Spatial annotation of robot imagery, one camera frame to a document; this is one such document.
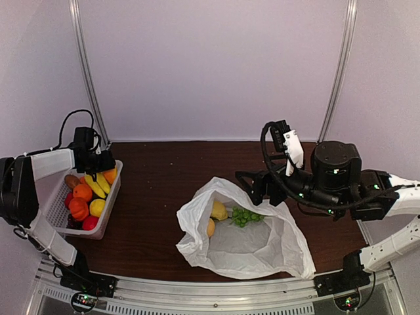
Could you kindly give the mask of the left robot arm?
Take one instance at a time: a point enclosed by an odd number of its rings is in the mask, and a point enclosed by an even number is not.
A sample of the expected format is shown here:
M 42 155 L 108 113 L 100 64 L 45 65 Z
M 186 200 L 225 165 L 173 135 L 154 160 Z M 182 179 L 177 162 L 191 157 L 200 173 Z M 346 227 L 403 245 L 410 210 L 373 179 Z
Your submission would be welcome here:
M 13 232 L 29 240 L 54 261 L 60 285 L 90 295 L 111 297 L 116 278 L 91 272 L 82 252 L 68 243 L 39 208 L 35 183 L 75 169 L 95 177 L 116 166 L 111 151 L 100 149 L 101 137 L 92 127 L 75 129 L 67 148 L 54 148 L 1 158 L 1 218 Z

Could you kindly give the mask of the yellow banana bunch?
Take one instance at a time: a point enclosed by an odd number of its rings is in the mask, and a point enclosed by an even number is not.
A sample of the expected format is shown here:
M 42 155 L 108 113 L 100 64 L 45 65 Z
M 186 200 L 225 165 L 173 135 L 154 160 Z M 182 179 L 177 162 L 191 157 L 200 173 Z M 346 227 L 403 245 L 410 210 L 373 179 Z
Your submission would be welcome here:
M 106 199 L 108 194 L 111 192 L 111 186 L 105 179 L 102 173 L 97 173 L 95 178 L 91 175 L 86 174 L 84 176 L 86 184 L 92 189 L 92 191 L 100 198 Z

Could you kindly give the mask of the green fruit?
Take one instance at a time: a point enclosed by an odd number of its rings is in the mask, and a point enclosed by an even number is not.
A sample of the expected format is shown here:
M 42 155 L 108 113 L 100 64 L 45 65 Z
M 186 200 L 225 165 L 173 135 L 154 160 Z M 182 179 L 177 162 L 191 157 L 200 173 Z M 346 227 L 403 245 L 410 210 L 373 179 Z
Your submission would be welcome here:
M 252 212 L 243 207 L 233 207 L 232 215 L 230 218 L 232 219 L 232 222 L 231 222 L 232 224 L 235 224 L 236 226 L 243 228 L 250 222 L 262 221 L 264 219 L 264 215 L 260 215 L 258 213 Z

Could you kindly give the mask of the yellow orange mango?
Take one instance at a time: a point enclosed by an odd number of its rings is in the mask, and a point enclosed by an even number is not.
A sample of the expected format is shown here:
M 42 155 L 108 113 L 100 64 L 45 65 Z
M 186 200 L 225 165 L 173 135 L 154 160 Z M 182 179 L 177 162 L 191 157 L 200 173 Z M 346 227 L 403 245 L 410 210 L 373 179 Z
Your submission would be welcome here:
M 117 177 L 117 167 L 114 167 L 113 169 L 103 171 L 102 175 L 106 179 L 109 185 L 112 185 Z

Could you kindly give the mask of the brown kiwi fruit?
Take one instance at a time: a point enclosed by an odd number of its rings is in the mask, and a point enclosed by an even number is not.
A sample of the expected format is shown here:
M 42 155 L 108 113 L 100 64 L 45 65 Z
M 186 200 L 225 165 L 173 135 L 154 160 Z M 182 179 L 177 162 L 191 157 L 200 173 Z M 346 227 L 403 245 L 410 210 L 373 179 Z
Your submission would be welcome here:
M 70 190 L 73 190 L 77 185 L 81 184 L 80 179 L 75 175 L 66 175 L 64 182 Z

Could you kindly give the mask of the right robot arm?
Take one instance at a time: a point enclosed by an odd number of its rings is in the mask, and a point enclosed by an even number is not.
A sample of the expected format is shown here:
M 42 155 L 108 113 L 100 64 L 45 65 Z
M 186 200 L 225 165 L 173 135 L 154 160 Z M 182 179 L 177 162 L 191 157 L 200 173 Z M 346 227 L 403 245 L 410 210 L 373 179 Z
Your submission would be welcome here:
M 330 217 L 346 214 L 354 221 L 376 221 L 393 215 L 412 214 L 413 221 L 383 241 L 356 250 L 343 259 L 343 269 L 316 276 L 318 296 L 358 289 L 370 284 L 370 277 L 399 255 L 419 246 L 419 182 L 384 171 L 363 170 L 354 144 L 324 141 L 315 146 L 310 171 L 296 167 L 288 171 L 286 146 L 275 146 L 278 154 L 265 155 L 265 171 L 238 171 L 236 179 L 254 205 L 264 197 L 277 206 L 287 198 L 297 207 L 306 206 L 309 216 Z

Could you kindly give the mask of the orange fruit from bag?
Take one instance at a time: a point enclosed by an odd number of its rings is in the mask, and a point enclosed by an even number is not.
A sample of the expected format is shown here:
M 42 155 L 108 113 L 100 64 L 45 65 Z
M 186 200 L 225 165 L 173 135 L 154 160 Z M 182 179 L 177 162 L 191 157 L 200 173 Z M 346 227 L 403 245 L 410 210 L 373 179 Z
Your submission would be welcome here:
M 93 191 L 87 184 L 78 184 L 73 189 L 73 197 L 82 198 L 86 202 L 90 202 L 93 198 Z

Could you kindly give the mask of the white plastic bag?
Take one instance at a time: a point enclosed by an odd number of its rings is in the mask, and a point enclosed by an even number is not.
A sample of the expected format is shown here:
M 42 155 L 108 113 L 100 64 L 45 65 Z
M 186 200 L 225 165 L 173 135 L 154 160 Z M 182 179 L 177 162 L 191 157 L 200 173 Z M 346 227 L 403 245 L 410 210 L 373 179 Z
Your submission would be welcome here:
M 235 209 L 245 209 L 260 220 L 241 226 L 232 217 L 218 220 L 213 235 L 208 236 L 216 201 L 226 207 L 230 216 Z M 286 203 L 273 206 L 264 200 L 255 206 L 239 186 L 224 178 L 214 177 L 202 186 L 177 211 L 177 219 L 185 235 L 176 247 L 191 266 L 238 280 L 279 272 L 311 279 L 316 271 L 306 238 Z

